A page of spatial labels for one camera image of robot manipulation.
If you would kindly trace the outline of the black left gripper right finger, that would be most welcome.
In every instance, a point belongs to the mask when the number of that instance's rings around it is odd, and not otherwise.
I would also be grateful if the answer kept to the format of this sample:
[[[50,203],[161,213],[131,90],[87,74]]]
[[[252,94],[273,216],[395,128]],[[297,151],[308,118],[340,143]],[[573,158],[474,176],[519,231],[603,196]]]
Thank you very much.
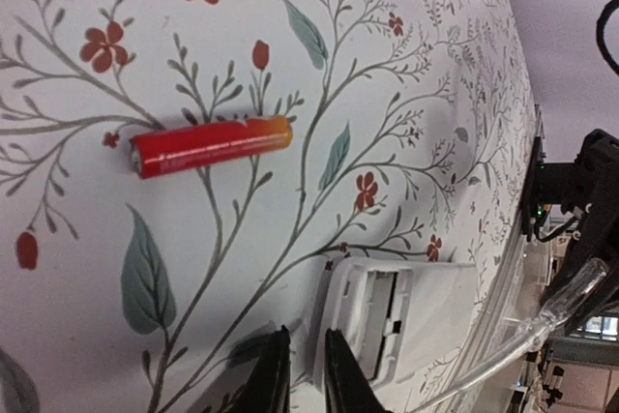
[[[324,343],[326,411],[385,413],[342,332],[328,329]]]

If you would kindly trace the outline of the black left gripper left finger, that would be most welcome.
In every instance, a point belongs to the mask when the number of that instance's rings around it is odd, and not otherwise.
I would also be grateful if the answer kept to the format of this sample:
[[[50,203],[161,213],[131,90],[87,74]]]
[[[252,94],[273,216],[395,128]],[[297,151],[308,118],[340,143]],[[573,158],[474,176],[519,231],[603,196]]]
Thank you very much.
[[[232,412],[290,411],[290,342],[285,326],[268,337],[247,383],[231,407]]]

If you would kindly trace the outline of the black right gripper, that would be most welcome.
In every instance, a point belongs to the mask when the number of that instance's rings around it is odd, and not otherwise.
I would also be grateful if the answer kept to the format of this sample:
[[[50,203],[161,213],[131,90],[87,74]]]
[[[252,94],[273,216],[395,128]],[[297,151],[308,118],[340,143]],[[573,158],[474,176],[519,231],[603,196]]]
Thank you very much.
[[[591,258],[610,269],[618,262],[618,139],[601,129],[587,134],[575,159],[573,188],[563,210],[578,219],[579,239],[572,239],[562,268],[545,291],[544,304],[559,292]],[[594,316],[618,315],[618,283],[603,283],[565,323],[563,334],[573,333]]]

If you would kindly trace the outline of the clear handle screwdriver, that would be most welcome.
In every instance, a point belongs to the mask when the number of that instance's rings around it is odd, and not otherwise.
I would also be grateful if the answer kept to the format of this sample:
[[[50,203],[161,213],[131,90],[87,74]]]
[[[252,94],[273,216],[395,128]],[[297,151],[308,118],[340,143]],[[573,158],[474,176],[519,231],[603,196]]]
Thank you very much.
[[[608,266],[599,258],[589,260],[575,277],[549,298],[535,317],[522,321],[516,333],[494,354],[455,380],[440,395],[417,409],[424,411],[486,381],[525,353],[539,350],[550,334],[575,316],[608,275]]]

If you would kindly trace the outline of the white remote control back up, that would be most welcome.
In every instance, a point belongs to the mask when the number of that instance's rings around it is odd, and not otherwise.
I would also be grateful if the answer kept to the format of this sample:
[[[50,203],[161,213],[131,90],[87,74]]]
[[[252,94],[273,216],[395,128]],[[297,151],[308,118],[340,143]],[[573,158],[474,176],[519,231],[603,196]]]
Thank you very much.
[[[351,257],[331,274],[318,330],[313,384],[324,388],[324,340],[342,331],[374,389],[410,379],[468,335],[478,284],[471,263]]]

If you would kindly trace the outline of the red orange battery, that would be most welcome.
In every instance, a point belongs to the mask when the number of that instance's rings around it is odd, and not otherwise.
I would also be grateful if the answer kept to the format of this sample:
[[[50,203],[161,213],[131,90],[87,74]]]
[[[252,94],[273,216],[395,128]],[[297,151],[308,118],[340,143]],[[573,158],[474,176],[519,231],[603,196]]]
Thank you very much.
[[[133,137],[131,163],[149,179],[282,150],[292,138],[284,116],[208,123]]]

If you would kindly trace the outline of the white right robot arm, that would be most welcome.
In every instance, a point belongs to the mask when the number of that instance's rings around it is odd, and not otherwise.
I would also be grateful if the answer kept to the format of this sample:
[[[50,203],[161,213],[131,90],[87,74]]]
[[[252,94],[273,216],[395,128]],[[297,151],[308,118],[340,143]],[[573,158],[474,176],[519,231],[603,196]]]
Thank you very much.
[[[558,205],[577,223],[564,261],[550,281],[541,303],[566,289],[592,259],[607,267],[603,280],[581,301],[563,324],[569,334],[586,320],[618,302],[618,139],[595,129],[583,140],[573,162],[542,161],[542,140],[534,140],[520,202],[521,232],[541,239],[541,210]]]

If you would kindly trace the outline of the floral tablecloth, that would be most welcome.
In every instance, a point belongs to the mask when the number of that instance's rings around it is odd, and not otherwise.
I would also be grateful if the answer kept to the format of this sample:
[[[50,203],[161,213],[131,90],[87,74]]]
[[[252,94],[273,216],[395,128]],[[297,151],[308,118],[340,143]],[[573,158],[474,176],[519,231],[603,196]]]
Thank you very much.
[[[531,106],[509,0],[1,0],[2,410],[224,412],[285,326],[322,411],[334,267],[462,263]],[[133,170],[137,135],[276,116],[285,149]]]

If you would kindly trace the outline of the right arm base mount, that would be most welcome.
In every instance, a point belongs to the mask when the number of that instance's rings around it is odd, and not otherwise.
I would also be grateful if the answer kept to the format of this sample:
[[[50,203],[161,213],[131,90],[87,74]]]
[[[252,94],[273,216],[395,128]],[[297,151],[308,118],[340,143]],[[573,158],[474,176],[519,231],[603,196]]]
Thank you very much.
[[[544,204],[540,200],[539,183],[536,181],[536,175],[541,170],[545,159],[543,150],[544,123],[542,111],[538,104],[534,105],[534,110],[536,119],[533,145],[519,202],[521,234],[527,242],[531,242],[536,236],[536,231],[540,229],[546,217]]]

